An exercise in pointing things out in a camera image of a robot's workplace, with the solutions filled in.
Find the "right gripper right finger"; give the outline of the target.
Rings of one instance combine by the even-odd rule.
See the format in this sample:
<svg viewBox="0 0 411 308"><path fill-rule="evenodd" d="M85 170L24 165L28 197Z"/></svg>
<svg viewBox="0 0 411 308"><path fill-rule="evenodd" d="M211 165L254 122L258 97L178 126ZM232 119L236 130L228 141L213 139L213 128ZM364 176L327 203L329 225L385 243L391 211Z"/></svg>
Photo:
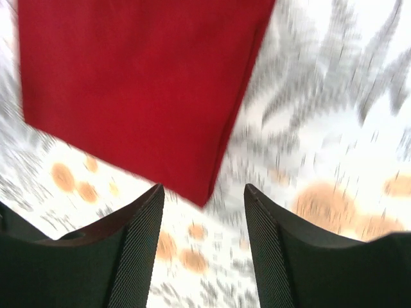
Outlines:
<svg viewBox="0 0 411 308"><path fill-rule="evenodd" d="M262 307L409 307L410 234L368 243L317 227L244 188Z"/></svg>

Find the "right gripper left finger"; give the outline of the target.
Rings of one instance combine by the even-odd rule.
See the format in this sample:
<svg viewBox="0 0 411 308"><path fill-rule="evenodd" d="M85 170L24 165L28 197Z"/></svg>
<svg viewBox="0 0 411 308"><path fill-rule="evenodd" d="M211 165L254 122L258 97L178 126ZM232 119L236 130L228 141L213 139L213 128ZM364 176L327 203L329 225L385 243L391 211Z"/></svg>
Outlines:
<svg viewBox="0 0 411 308"><path fill-rule="evenodd" d="M164 188L57 240L1 207L2 307L145 307Z"/></svg>

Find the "red t shirt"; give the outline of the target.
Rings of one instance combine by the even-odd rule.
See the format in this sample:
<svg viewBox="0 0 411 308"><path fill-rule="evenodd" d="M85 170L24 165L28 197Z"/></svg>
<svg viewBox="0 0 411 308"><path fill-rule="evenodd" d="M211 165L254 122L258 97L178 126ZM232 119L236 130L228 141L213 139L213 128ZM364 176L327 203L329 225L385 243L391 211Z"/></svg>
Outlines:
<svg viewBox="0 0 411 308"><path fill-rule="evenodd" d="M19 1L27 124L203 207L273 1Z"/></svg>

